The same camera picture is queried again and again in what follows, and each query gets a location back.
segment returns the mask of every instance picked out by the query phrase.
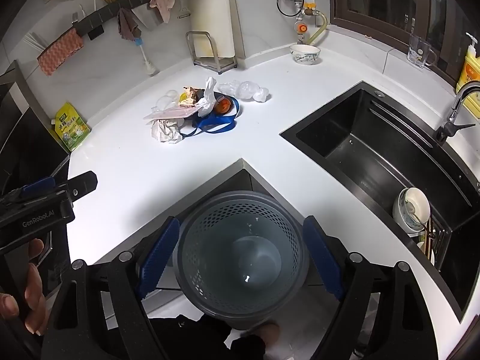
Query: white countertop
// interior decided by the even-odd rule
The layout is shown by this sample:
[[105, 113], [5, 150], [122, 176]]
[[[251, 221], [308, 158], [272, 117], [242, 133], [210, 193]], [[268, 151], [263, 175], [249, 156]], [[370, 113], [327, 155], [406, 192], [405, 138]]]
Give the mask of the white countertop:
[[[68, 225], [71, 260], [93, 264], [145, 224], [229, 165], [243, 159], [302, 216], [314, 215], [325, 232], [370, 262], [393, 266], [407, 261], [433, 321], [439, 359], [445, 359], [480, 310], [477, 289], [463, 323], [416, 258], [366, 206], [327, 171], [279, 136], [315, 109], [360, 81], [409, 108], [430, 126], [439, 117], [425, 103], [378, 71], [330, 50], [316, 66], [295, 64], [289, 55], [247, 70], [215, 75], [219, 83], [252, 80], [267, 87], [265, 103], [241, 102], [234, 130], [201, 133], [178, 144], [157, 142], [143, 117], [166, 91], [204, 87], [213, 75], [188, 67], [122, 105], [93, 129], [71, 155], [69, 177], [92, 170], [97, 190], [75, 203]], [[458, 140], [449, 141], [455, 147]], [[465, 148], [458, 147], [461, 155]]]

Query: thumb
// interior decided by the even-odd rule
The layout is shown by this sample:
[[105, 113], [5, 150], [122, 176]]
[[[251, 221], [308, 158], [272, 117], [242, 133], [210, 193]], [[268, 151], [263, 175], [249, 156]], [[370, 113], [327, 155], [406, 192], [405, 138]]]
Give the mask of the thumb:
[[12, 295], [0, 294], [0, 315], [5, 319], [18, 315], [18, 304]]

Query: patterned ceramic bowl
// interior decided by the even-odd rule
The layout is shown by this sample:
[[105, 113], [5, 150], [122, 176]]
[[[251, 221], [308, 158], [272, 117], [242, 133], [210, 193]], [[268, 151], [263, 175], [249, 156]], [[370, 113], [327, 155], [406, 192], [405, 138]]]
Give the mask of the patterned ceramic bowl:
[[312, 65], [318, 59], [320, 49], [309, 44], [294, 44], [290, 46], [290, 54], [295, 62], [300, 65]]

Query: sink rim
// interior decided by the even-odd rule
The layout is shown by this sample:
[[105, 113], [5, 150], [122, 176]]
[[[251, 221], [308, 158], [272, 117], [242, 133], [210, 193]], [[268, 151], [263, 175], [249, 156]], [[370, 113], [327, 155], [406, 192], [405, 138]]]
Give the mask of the sink rim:
[[377, 98], [379, 102], [386, 103], [390, 107], [394, 108], [406, 118], [408, 118], [412, 123], [414, 123], [418, 128], [420, 128], [431, 140], [431, 143], [440, 147], [450, 159], [458, 166], [460, 171], [467, 177], [467, 180], [471, 183], [472, 187], [475, 190], [479, 190], [479, 182], [474, 176], [473, 172], [468, 168], [465, 162], [460, 158], [456, 151], [448, 144], [444, 143], [442, 146], [438, 145], [434, 139], [435, 131], [426, 124], [422, 119], [417, 115], [407, 109], [404, 105], [397, 102], [395, 99], [391, 98], [387, 94], [379, 91], [375, 87], [369, 85], [365, 81], [360, 81], [338, 97], [335, 97], [333, 100], [324, 104], [317, 110], [313, 111], [302, 120], [295, 123], [293, 126], [289, 127], [284, 132], [280, 133], [280, 136], [291, 143], [294, 147], [303, 152], [310, 159], [315, 161], [319, 166], [325, 169], [329, 174], [331, 174], [337, 181], [339, 181], [344, 187], [346, 187], [350, 193], [352, 193], [358, 200], [360, 200], [371, 212], [373, 212], [382, 222], [385, 224], [390, 231], [392, 231], [395, 236], [409, 249], [409, 251], [415, 256], [415, 258], [420, 262], [422, 267], [428, 272], [430, 277], [433, 279], [435, 284], [441, 290], [448, 303], [452, 307], [452, 310], [455, 313], [455, 316], [459, 321], [461, 321], [465, 311], [467, 310], [471, 296], [476, 287], [476, 283], [479, 277], [480, 266], [477, 268], [477, 276], [475, 278], [474, 285], [470, 291], [470, 297], [464, 307], [464, 310], [460, 309], [460, 306], [455, 299], [452, 291], [447, 286], [446, 282], [441, 277], [439, 271], [427, 260], [425, 255], [417, 247], [416, 243], [400, 228], [400, 226], [393, 220], [390, 216], [377, 202], [373, 200], [364, 190], [362, 190], [354, 181], [352, 181], [342, 170], [333, 165], [325, 157], [317, 153], [314, 149], [309, 147], [299, 138], [297, 138], [297, 133], [303, 130], [305, 127], [310, 125], [313, 121], [317, 120], [322, 115], [326, 114], [328, 111], [332, 110], [338, 104], [340, 104], [345, 99], [349, 98], [354, 93], [364, 90], [368, 92], [373, 97]]

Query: yellow detergent bottle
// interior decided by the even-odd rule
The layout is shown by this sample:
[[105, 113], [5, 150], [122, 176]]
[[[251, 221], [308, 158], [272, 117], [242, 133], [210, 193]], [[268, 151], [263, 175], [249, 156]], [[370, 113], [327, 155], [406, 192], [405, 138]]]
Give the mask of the yellow detergent bottle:
[[[475, 50], [475, 45], [478, 41], [468, 32], [466, 32], [466, 34], [472, 39], [472, 44], [469, 46], [469, 49], [466, 52], [465, 64], [463, 66], [460, 79], [457, 83], [457, 93], [460, 88], [469, 81], [480, 81], [480, 57], [477, 58], [477, 50]], [[465, 99], [463, 105], [467, 107], [472, 115], [474, 115], [477, 119], [480, 119], [480, 96], [478, 93], [472, 93]]]

